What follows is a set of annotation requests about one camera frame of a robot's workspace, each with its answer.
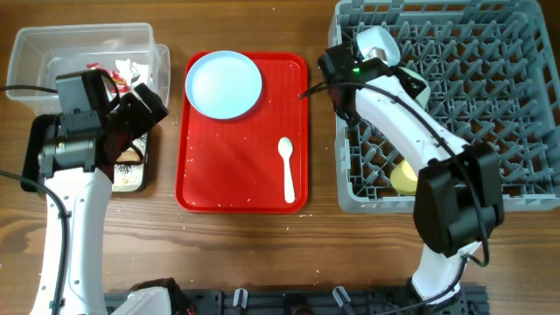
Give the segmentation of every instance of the wooden table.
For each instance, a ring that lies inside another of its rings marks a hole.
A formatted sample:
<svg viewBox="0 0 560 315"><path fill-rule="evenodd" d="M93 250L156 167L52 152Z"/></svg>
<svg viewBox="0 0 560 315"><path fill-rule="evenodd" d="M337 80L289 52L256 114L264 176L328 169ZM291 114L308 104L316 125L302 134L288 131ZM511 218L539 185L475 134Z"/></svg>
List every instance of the wooden table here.
<svg viewBox="0 0 560 315"><path fill-rule="evenodd" d="M221 49L294 52L310 66L311 82L320 81L314 65L327 45L335 1L7 3L0 1L0 75L7 74L14 38L26 26L144 21L153 26L156 41L171 50L170 114L153 131L158 141L150 150L150 182L140 193L114 195L108 207L102 259L106 292L124 292L160 277L175 277L184 289L315 290L339 284L363 289L404 284L416 269L422 242L411 215L350 215L339 209L334 115L326 94L314 95L310 102L310 198L300 213L194 215L172 197L179 142L179 126L173 122L181 114L189 56ZM559 7L553 0L543 1L557 52ZM21 172L33 117L0 95L1 169ZM32 307L45 242L45 208L44 198L0 178L2 314L26 314ZM490 267L469 267L465 281L488 287L493 314L560 311L559 211L508 213L490 245Z"/></svg>

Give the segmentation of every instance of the gray dish rack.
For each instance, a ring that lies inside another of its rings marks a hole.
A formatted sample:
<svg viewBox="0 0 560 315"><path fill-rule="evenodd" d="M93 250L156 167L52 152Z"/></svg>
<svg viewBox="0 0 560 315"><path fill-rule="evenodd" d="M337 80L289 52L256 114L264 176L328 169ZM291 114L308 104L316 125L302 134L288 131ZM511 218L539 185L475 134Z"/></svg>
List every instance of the gray dish rack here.
<svg viewBox="0 0 560 315"><path fill-rule="evenodd" d="M469 142L500 153L507 211L560 206L560 83L535 0L343 0L329 46L380 25L402 64L430 84L427 110ZM375 128L336 117L339 205L349 213L409 213L389 175L402 157Z"/></svg>

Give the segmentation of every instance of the spoon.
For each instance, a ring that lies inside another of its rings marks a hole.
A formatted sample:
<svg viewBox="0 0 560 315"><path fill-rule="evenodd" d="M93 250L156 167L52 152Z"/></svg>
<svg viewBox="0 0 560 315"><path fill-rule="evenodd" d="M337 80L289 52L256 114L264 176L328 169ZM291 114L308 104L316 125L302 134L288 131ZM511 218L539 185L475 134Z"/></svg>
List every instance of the spoon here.
<svg viewBox="0 0 560 315"><path fill-rule="evenodd" d="M287 203L292 203L296 200L290 169L290 157L293 151L294 146L291 144L290 139L287 137L280 139L278 142L278 153L283 158L283 197Z"/></svg>

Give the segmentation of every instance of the spoon handle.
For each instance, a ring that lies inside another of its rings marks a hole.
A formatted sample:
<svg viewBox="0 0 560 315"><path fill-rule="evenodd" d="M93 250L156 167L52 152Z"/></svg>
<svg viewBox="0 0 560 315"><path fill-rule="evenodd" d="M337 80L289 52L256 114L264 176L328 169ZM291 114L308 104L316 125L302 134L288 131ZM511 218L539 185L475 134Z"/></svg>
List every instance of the spoon handle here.
<svg viewBox="0 0 560 315"><path fill-rule="evenodd" d="M287 203L292 203L296 200L294 182L291 179L290 157L283 159L283 197Z"/></svg>

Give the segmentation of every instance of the red cutting board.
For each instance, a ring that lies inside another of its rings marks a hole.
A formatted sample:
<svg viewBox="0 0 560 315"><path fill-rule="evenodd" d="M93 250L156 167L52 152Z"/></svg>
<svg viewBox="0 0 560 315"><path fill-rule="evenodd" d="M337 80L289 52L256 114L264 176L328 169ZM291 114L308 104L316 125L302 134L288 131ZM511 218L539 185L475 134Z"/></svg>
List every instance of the red cutting board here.
<svg viewBox="0 0 560 315"><path fill-rule="evenodd" d="M209 52L195 54L186 66ZM262 76L255 106L231 120L200 114L183 96L175 197L196 213L288 214L307 201L309 181L307 65L295 54L242 52ZM294 203L284 200L284 166L278 141L294 146Z"/></svg>

